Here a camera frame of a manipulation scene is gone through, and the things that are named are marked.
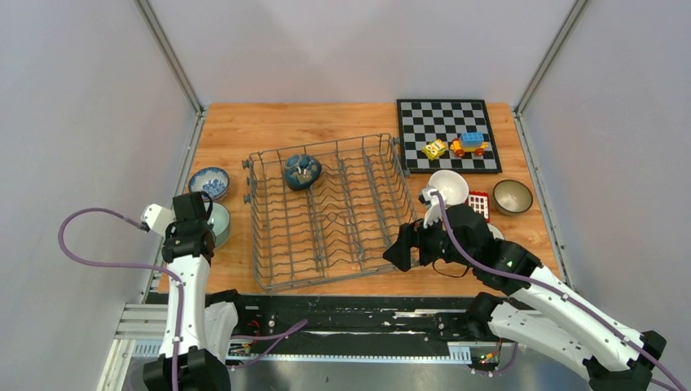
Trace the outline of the beige speckled bowl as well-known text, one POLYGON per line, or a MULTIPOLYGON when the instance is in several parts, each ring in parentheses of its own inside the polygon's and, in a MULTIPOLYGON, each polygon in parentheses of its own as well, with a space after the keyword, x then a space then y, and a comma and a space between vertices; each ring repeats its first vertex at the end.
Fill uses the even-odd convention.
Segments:
POLYGON ((428 186, 439 190, 446 206, 464 204, 469 197, 469 185, 457 172, 442 169, 432 174, 428 186))

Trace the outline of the dark blue white bowl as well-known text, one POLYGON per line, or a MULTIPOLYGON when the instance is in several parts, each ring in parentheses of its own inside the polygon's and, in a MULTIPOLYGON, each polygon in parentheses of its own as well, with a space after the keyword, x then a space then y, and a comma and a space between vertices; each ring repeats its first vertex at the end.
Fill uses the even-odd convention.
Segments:
POLYGON ((497 228, 491 223, 488 223, 487 227, 495 239, 505 239, 504 234, 500 231, 499 228, 497 228))

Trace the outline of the black striped bowl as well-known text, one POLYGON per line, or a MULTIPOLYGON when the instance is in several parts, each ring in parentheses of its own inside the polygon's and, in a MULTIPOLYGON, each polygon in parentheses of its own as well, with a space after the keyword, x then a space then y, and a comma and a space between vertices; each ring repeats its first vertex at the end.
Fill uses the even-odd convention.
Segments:
POLYGON ((507 216, 526 213, 535 202, 531 189, 514 179, 497 182, 492 189, 491 200, 496 209, 507 216))

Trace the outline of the grey wire dish rack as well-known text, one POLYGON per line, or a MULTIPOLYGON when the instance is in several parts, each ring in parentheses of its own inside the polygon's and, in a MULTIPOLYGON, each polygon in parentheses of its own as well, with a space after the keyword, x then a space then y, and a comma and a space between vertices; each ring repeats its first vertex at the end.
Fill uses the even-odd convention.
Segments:
POLYGON ((253 276, 266 292, 334 283, 390 272, 382 254, 416 208, 398 140, 371 134, 254 152, 248 170, 253 276), (323 167, 308 188, 283 178, 292 155, 323 167))

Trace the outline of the dark teal glazed bowl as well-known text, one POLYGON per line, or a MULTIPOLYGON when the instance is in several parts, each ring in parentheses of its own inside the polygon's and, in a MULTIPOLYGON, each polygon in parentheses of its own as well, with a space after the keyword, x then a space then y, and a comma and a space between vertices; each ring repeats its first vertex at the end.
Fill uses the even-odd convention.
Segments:
POLYGON ((293 191, 310 187, 321 175, 322 164, 313 156, 296 154, 290 156, 283 164, 285 184, 293 191))

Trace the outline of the pale green bowl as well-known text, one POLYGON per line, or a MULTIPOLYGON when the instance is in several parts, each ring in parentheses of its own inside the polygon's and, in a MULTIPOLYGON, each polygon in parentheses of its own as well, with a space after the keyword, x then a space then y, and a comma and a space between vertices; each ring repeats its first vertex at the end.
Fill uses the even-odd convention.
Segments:
POLYGON ((225 206, 213 202, 212 213, 208 223, 213 226, 215 248, 221 248, 229 239, 231 233, 231 215, 225 206))

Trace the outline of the blue floral white bowl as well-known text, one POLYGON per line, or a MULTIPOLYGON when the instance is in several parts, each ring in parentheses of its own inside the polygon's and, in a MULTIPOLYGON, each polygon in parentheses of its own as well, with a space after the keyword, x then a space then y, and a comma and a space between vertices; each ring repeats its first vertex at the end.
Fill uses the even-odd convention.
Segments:
POLYGON ((220 167, 205 167, 196 171, 188 181, 189 192, 204 191, 212 200, 221 200, 230 189, 230 178, 220 167))

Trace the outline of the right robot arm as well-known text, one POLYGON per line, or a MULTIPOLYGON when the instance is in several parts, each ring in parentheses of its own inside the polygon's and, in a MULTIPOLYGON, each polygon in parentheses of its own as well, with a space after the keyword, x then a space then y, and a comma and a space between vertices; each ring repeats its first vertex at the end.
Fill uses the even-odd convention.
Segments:
POLYGON ((638 332, 588 304, 565 286, 533 253, 494 237, 484 217, 465 204, 451 206, 429 226, 418 219, 399 227, 383 258, 401 271, 438 260, 471 268, 489 288, 464 313, 476 340, 509 339, 560 362, 593 390, 646 390, 667 341, 655 331, 638 332))

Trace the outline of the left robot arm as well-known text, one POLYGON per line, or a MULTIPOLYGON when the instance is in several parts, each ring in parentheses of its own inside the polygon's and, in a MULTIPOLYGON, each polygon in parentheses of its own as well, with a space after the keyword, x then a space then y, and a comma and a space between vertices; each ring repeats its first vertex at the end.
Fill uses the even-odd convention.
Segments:
POLYGON ((161 273, 169 278, 165 333, 158 357, 143 366, 148 390, 229 390, 226 366, 230 336, 249 328, 249 314, 219 297, 206 302, 205 287, 215 249, 205 191, 177 195, 171 208, 148 205, 142 223, 164 239, 161 273))

